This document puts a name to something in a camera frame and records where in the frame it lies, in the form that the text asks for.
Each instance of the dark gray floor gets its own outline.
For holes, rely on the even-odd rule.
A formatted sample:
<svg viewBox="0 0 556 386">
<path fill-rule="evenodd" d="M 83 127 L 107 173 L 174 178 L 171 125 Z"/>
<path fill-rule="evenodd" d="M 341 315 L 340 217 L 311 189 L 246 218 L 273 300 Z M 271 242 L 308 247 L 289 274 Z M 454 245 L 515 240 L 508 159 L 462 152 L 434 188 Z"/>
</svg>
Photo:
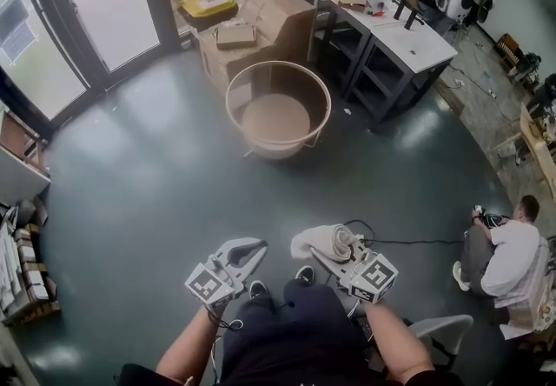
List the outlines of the dark gray floor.
<svg viewBox="0 0 556 386">
<path fill-rule="evenodd" d="M 16 331 L 42 386 L 112 384 L 127 362 L 154 368 L 199 307 L 183 282 L 230 238 L 268 240 L 256 275 L 280 296 L 300 266 L 291 238 L 308 227 L 360 218 L 380 239 L 455 240 L 476 203 L 508 212 L 488 161 L 437 96 L 379 135 L 346 106 L 334 101 L 315 149 L 281 163 L 242 158 L 222 97 L 188 51 L 65 128 L 51 146 L 41 237 L 63 313 Z M 487 384 L 505 346 L 488 305 L 451 277 L 460 246 L 376 247 L 400 270 L 387 296 L 400 315 L 474 316 L 455 370 L 467 385 Z"/>
</svg>

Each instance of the white table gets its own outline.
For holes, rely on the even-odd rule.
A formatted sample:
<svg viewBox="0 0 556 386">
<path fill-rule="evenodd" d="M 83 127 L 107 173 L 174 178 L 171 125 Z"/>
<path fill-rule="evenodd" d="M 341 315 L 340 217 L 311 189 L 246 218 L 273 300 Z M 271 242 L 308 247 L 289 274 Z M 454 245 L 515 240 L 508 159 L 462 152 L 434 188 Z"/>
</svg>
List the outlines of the white table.
<svg viewBox="0 0 556 386">
<path fill-rule="evenodd" d="M 318 8 L 322 2 L 329 1 L 314 0 L 314 6 Z M 393 107 L 401 92 L 412 82 L 414 76 L 429 74 L 427 80 L 419 89 L 419 96 L 412 101 L 412 106 L 424 95 L 434 80 L 458 54 L 444 38 L 426 23 L 421 24 L 414 21 L 409 30 L 405 29 L 411 10 L 405 8 L 400 19 L 395 20 L 394 13 L 397 11 L 398 5 L 392 3 L 392 0 L 383 1 L 387 3 L 384 17 L 371 17 L 367 14 L 333 6 L 333 12 L 338 16 L 346 19 L 359 32 L 368 33 L 367 44 L 364 48 L 358 48 L 357 54 L 359 56 L 356 58 L 358 63 L 349 68 L 346 81 L 342 85 L 342 92 L 345 97 L 349 97 L 353 93 L 360 98 L 367 110 L 375 117 L 377 123 Z M 372 59 L 373 51 L 376 49 L 381 50 L 401 70 L 403 77 L 399 82 L 384 83 L 371 70 L 367 69 L 367 60 Z M 376 109 L 372 103 L 364 98 L 364 94 L 355 88 L 361 73 L 365 73 L 371 78 L 387 97 L 384 107 Z"/>
</svg>

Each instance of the gray chair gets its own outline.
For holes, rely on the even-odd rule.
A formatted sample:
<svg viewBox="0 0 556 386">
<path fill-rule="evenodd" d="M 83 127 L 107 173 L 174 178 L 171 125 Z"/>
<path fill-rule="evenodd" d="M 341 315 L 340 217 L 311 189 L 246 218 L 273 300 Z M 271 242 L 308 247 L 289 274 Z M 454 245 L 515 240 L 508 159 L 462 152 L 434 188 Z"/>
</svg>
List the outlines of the gray chair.
<svg viewBox="0 0 556 386">
<path fill-rule="evenodd" d="M 434 367 L 450 370 L 460 353 L 461 341 L 472 326 L 472 316 L 457 315 L 429 318 L 411 323 L 408 327 L 427 347 Z M 441 363 L 442 358 L 447 358 L 447 363 Z"/>
</svg>

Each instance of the black shoe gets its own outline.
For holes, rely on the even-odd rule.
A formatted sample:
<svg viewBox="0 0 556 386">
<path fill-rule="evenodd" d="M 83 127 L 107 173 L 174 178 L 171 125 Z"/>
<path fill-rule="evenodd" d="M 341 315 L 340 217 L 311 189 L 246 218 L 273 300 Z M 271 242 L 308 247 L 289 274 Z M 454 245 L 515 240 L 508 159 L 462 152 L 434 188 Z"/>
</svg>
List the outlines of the black shoe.
<svg viewBox="0 0 556 386">
<path fill-rule="evenodd" d="M 305 265 L 297 270 L 295 274 L 295 279 L 301 279 L 304 283 L 308 285 L 314 284 L 314 270 L 310 265 Z"/>
<path fill-rule="evenodd" d="M 249 299 L 253 299 L 259 295 L 267 295 L 268 289 L 261 281 L 253 281 L 249 286 Z"/>
</svg>

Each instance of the white towel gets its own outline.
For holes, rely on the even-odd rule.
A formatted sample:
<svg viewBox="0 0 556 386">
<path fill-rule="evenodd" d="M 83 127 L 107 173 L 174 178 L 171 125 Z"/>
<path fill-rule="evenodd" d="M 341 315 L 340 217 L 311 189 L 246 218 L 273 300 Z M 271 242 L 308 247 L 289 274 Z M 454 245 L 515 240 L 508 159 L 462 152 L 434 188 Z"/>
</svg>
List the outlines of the white towel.
<svg viewBox="0 0 556 386">
<path fill-rule="evenodd" d="M 294 236 L 290 249 L 294 259 L 310 259 L 311 247 L 315 247 L 333 261 L 342 263 L 349 259 L 348 245 L 354 241 L 354 234 L 345 225 L 322 225 Z"/>
</svg>

